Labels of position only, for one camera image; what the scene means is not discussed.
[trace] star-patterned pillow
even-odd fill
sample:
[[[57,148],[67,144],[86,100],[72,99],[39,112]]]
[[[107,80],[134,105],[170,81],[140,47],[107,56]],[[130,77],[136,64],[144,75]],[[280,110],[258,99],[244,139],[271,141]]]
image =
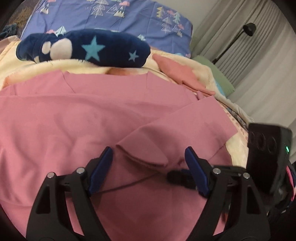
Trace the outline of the star-patterned pillow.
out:
[[[98,66],[142,67],[150,54],[149,45],[127,33],[83,29],[60,34],[31,34],[17,47],[20,60],[36,63],[79,59]]]

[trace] pink cloth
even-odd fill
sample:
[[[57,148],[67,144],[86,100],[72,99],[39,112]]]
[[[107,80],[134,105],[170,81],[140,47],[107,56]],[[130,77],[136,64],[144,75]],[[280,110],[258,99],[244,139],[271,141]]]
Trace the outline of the pink cloth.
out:
[[[296,195],[296,188],[294,188],[293,177],[292,177],[292,174],[291,174],[291,170],[290,170],[290,168],[288,166],[286,166],[286,172],[288,174],[289,181],[290,181],[290,184],[291,184],[292,189],[293,189],[293,195],[291,197],[291,201],[294,201],[295,195]]]
[[[201,91],[204,96],[215,95],[215,91],[205,88],[205,85],[199,81],[189,66],[182,65],[158,54],[153,54],[152,58],[157,62],[160,70],[179,85],[184,85],[189,90],[195,92]]]
[[[197,100],[151,73],[54,71],[3,89],[0,109],[0,203],[24,235],[46,174],[71,173],[111,146],[113,164],[92,197],[111,240],[184,241],[205,199],[164,173],[186,167],[187,146],[211,164],[231,164],[224,144],[237,132],[213,97]],[[216,232],[223,228],[221,220]]]

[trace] white curtain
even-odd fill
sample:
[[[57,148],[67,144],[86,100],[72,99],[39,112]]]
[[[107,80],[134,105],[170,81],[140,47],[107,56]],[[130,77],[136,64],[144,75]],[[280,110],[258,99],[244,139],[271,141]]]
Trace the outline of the white curtain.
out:
[[[230,96],[255,122],[280,124],[293,131],[292,162],[296,160],[295,63],[296,34],[281,14],[272,42]]]
[[[271,0],[220,0],[196,30],[191,44],[192,56],[213,60],[253,22],[253,37],[242,34],[216,63],[234,87],[260,61],[279,27],[281,11]]]

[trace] blue gripper pad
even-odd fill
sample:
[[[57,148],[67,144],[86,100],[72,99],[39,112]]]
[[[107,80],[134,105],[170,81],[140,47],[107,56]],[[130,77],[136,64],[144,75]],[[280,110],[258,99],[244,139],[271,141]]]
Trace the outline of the blue gripper pad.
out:
[[[196,159],[196,154],[193,150],[188,147],[185,150],[185,161],[189,167],[191,175],[195,181],[195,184],[198,188],[198,191],[204,196],[207,197],[210,193],[208,186],[208,178],[206,173],[203,171],[202,167]]]
[[[89,178],[90,184],[88,192],[90,195],[100,190],[100,187],[102,186],[105,177],[107,176],[113,160],[113,150],[110,147],[106,148],[104,153],[99,158],[100,161],[94,168]]]

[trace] black floor lamp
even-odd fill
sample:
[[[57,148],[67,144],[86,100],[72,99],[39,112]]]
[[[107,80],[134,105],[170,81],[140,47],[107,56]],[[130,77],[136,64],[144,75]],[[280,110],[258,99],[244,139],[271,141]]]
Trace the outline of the black floor lamp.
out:
[[[234,44],[235,41],[245,32],[247,35],[252,37],[256,31],[256,25],[254,23],[247,23],[242,27],[242,32],[238,33],[236,37],[232,40],[232,42],[228,45],[228,47],[220,54],[217,58],[215,58],[212,63],[215,64],[217,61],[226,53],[226,51]]]

